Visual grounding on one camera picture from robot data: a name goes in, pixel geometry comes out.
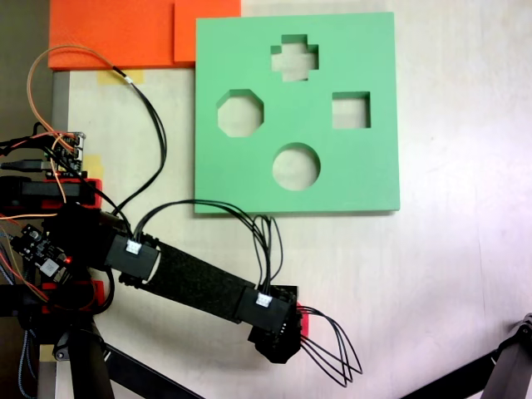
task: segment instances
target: metal stand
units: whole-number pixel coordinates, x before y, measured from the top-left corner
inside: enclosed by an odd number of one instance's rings
[[[532,313],[495,351],[474,360],[402,399],[525,399],[532,377]]]

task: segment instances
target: shape sorter board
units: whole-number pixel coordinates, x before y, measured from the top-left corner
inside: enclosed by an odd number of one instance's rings
[[[297,42],[317,62],[303,79],[286,81],[272,57]],[[196,199],[252,213],[399,209],[392,13],[200,19],[196,52]],[[245,137],[219,127],[219,109],[235,96],[262,114]],[[333,102],[342,99],[362,100],[366,125],[338,127]],[[315,157],[319,174],[304,190],[273,176],[286,148]]]

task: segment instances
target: black foam padding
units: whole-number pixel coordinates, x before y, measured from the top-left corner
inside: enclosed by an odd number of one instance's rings
[[[155,276],[139,288],[233,323],[242,292],[254,284],[169,245],[160,243]]]

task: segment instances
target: orange wire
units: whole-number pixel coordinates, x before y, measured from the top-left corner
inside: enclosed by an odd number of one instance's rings
[[[54,52],[55,50],[59,50],[59,49],[62,49],[62,48],[76,48],[76,49],[82,50],[84,52],[89,52],[93,56],[96,56],[96,57],[100,58],[103,62],[105,62],[107,65],[109,65],[109,67],[111,67],[111,69],[114,66],[111,61],[109,61],[107,58],[102,56],[99,52],[97,52],[95,50],[92,50],[89,47],[81,46],[79,44],[61,44],[59,46],[50,47],[46,51],[44,51],[39,57],[37,57],[37,59],[33,62],[32,67],[30,68],[30,71],[27,74],[27,83],[26,83],[27,100],[28,100],[28,102],[30,104],[30,108],[32,108],[33,115],[42,123],[42,125],[45,127],[45,129],[47,131],[50,131],[50,132],[53,132],[55,130],[53,129],[51,124],[49,124],[48,122],[46,122],[44,120],[44,118],[41,116],[41,114],[39,114],[39,111],[35,107],[35,103],[33,101],[33,95],[32,95],[32,80],[33,80],[33,74],[35,73],[35,69],[37,68],[37,65],[39,64],[39,62],[41,62],[41,60],[47,54],[49,54],[50,52]],[[70,147],[65,141],[63,141],[61,139],[59,140],[59,142],[61,143],[61,145],[63,147],[65,147],[67,149],[68,149],[68,147]]]
[[[6,217],[5,214],[0,214],[0,218],[5,218],[5,217]],[[21,225],[20,223],[18,223],[16,220],[7,219],[7,221],[8,221],[9,223],[13,223],[13,224],[16,224],[16,225],[22,227],[22,225]]]
[[[50,218],[52,216],[57,216],[57,214],[16,214],[14,216],[4,216],[3,218],[0,218],[0,220]]]
[[[9,266],[9,262],[4,258],[3,254],[0,253],[0,259],[2,260],[3,264],[6,266],[6,268],[9,269],[9,271],[11,273],[13,273],[13,275],[15,277],[17,277],[19,280],[23,281],[28,287],[34,289],[35,291],[37,291],[40,295],[42,295],[43,298],[45,298],[47,301],[49,300],[48,296],[43,292],[41,291],[39,288],[35,287],[33,284],[29,283],[28,281],[26,281],[20,274],[18,274],[16,271],[14,271],[10,266]]]

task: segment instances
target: black cable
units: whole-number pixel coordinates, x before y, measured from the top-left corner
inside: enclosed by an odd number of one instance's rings
[[[318,360],[316,360],[316,358],[308,351],[308,349],[305,346],[301,346],[301,348],[310,356],[310,358],[313,360],[313,362],[315,362],[318,365],[318,367],[321,368],[323,370],[323,372],[325,372],[325,374],[327,374],[332,380],[334,380],[340,387],[344,387],[344,388],[347,387],[347,384],[344,384],[341,381],[337,380],[337,378],[334,375],[332,375],[330,372],[328,372],[325,369],[325,367],[322,366]]]
[[[314,362],[324,371],[327,373],[328,376],[330,376],[335,382],[337,382],[340,386],[346,388],[347,387],[347,383],[348,382],[352,382],[352,381],[349,381],[347,378],[346,378],[346,375],[342,372],[340,372],[339,370],[337,370],[335,368],[335,366],[333,366],[331,363],[329,363],[327,360],[325,360],[323,358],[322,355],[320,355],[318,353],[318,351],[316,351],[314,348],[312,348],[310,345],[308,345],[305,341],[301,341],[301,348],[305,350],[305,352],[314,360]],[[327,364],[330,368],[332,368],[337,374],[339,374],[342,379],[343,379],[343,382],[339,381],[335,376],[333,376],[331,373],[329,373],[324,366],[322,366],[318,360],[308,351],[308,349],[312,350],[320,359],[322,359],[325,364]]]
[[[277,220],[275,218],[272,218],[273,226],[275,226],[275,230],[277,231],[277,237],[279,241],[279,252],[281,254],[281,261],[279,262],[279,267],[277,269],[277,272],[275,272],[272,276],[272,280],[277,277],[277,275],[281,272],[281,268],[283,268],[283,261],[284,261],[284,254],[283,254],[283,240],[281,239],[281,233],[279,232],[279,226],[277,226]]]
[[[311,357],[311,359],[331,379],[333,379],[336,383],[338,383],[342,387],[346,387],[348,382],[352,382],[353,381],[352,371],[362,375],[362,373],[363,373],[362,365],[360,363],[360,360],[358,359],[358,355],[355,352],[355,349],[354,349],[354,347],[353,347],[353,345],[351,343],[351,340],[349,339],[349,337],[347,336],[347,334],[343,330],[342,326],[340,326],[340,324],[338,324],[334,319],[332,319],[329,316],[327,316],[326,314],[320,312],[316,308],[310,308],[308,306],[298,306],[298,311],[300,313],[304,313],[304,314],[308,314],[308,315],[314,315],[314,316],[319,316],[319,317],[325,318],[331,324],[331,327],[332,327],[332,329],[333,329],[333,331],[334,331],[334,333],[335,333],[335,335],[337,337],[338,351],[340,353],[340,357],[337,357],[337,356],[333,355],[327,349],[325,349],[324,347],[322,347],[318,343],[314,342],[309,337],[305,337],[305,336],[302,335],[301,336],[301,344],[302,344],[301,347]],[[349,345],[349,348],[351,349],[351,352],[352,352],[353,356],[355,357],[355,360],[357,362],[357,367],[358,368],[355,368],[355,367],[353,367],[350,364],[349,353],[347,351],[347,345],[346,345],[345,341],[347,341],[347,344]],[[340,365],[342,366],[342,370],[340,371],[335,366],[333,366],[330,363],[330,361],[328,361],[321,353],[318,352],[318,350],[321,351],[323,354],[329,356],[331,359],[339,362]],[[321,364],[319,362],[319,360],[315,356],[312,355],[311,352],[314,352],[315,355],[318,356],[327,366],[329,366],[335,373],[339,374],[342,377],[343,382],[339,381],[334,375],[332,375],[326,369],[326,367],[323,364]]]
[[[119,75],[122,77],[126,77],[126,74],[120,70],[120,68],[114,66],[113,70],[116,71]],[[157,179],[157,177],[160,175],[162,170],[165,167],[166,163],[166,156],[168,154],[168,148],[167,148],[167,141],[166,141],[166,131],[165,127],[159,117],[159,114],[151,104],[150,100],[144,95],[144,93],[137,87],[135,84],[130,82],[131,87],[135,90],[137,95],[139,96],[140,100],[144,104],[146,110],[148,111],[148,114],[150,114],[150,118],[153,121],[153,124],[155,126],[155,131],[157,133],[157,138],[159,139],[159,145],[160,145],[160,164],[157,171],[146,181],[137,191],[135,191],[132,195],[127,197],[124,201],[122,201],[116,208],[113,210],[113,215],[117,215],[130,201],[132,201],[137,195],[142,193],[144,190],[146,190],[150,185]]]
[[[45,131],[47,131],[47,130],[45,129],[45,127],[42,125],[41,122],[35,122],[35,125],[33,125],[33,134],[32,134],[32,136],[37,135],[37,129],[39,128],[39,126],[40,126],[42,129],[44,129]]]
[[[352,367],[352,370],[354,372],[357,372],[358,374],[363,374],[362,365],[360,364],[360,360],[358,359],[357,352],[355,351],[355,348],[353,347],[353,345],[351,343],[351,340],[349,339],[349,336],[346,334],[346,332],[343,330],[342,326],[336,320],[334,320],[333,318],[330,318],[329,316],[327,316],[326,314],[320,312],[316,308],[311,308],[309,306],[299,306],[298,310],[299,311],[304,311],[306,313],[313,314],[313,315],[316,315],[316,316],[320,316],[322,318],[325,318],[327,321],[329,321],[329,323],[331,324],[332,328],[334,328],[335,330],[338,330],[346,338],[347,343],[349,344],[349,347],[351,348],[352,354],[355,357],[355,360],[357,361],[357,365],[358,365],[358,370],[356,368],[353,368],[353,367]]]
[[[259,289],[263,293],[269,293],[270,291],[270,284],[271,284],[271,268],[270,268],[270,255],[271,255],[271,246],[272,246],[272,233],[271,233],[271,224],[273,223],[273,218],[269,218],[268,216],[260,215],[255,216],[254,218],[251,218],[249,214],[246,214],[241,208],[238,206],[235,206],[233,204],[229,204],[227,202],[223,201],[213,201],[213,200],[206,200],[206,199],[183,199],[181,201],[173,201],[169,202],[167,204],[162,204],[154,209],[152,209],[150,212],[148,212],[145,216],[143,216],[138,225],[135,228],[135,231],[133,232],[133,236],[137,242],[140,242],[142,232],[144,230],[144,227],[146,224],[150,221],[151,218],[153,218],[156,214],[158,214],[161,210],[168,208],[169,206],[173,205],[179,205],[179,204],[199,204],[199,205],[206,205],[206,206],[212,206],[218,209],[222,209],[225,212],[233,215],[236,219],[238,219],[240,222],[242,222],[253,234],[254,237],[254,247],[255,252],[257,254],[257,258],[259,260],[259,272],[260,272],[260,278],[259,278]],[[257,219],[261,219],[261,226],[258,227],[257,225]],[[278,231],[277,223],[274,223],[276,226],[276,230],[279,236],[279,242],[281,242],[280,239],[280,233]],[[268,228],[268,237],[266,238],[266,228]],[[264,261],[265,261],[265,278],[263,282],[263,266],[262,262],[260,260],[259,256],[259,250],[258,245],[259,243],[260,248],[264,252]],[[283,246],[280,244],[279,247],[281,250],[283,250]]]

